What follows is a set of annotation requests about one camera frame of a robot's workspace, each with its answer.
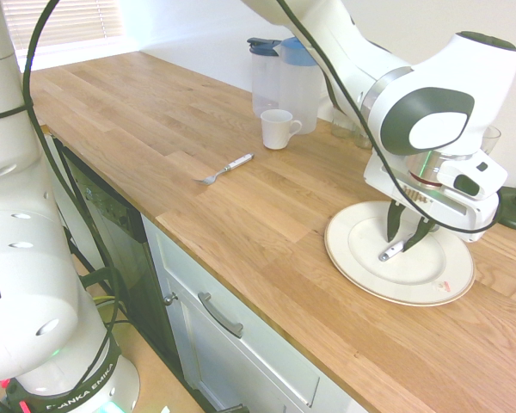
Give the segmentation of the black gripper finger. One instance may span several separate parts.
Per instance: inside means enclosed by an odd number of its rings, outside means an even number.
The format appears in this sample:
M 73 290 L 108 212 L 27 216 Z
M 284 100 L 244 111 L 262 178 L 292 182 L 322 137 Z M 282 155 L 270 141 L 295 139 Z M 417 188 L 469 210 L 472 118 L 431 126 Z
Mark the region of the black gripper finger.
M 399 232 L 402 213 L 405 209 L 406 206 L 402 203 L 396 200 L 391 201 L 387 212 L 386 237 L 388 242 L 391 242 Z
M 406 252 L 418 244 L 434 227 L 433 220 L 422 217 L 416 226 L 415 233 L 404 243 L 403 251 Z

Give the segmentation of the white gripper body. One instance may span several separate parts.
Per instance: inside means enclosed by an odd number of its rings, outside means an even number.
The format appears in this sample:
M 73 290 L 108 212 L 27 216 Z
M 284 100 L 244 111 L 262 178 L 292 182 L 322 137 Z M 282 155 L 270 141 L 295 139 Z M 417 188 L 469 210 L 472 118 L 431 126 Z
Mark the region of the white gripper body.
M 495 224 L 500 205 L 500 165 L 485 153 L 453 157 L 438 152 L 398 157 L 372 153 L 367 184 L 431 219 L 466 242 Z

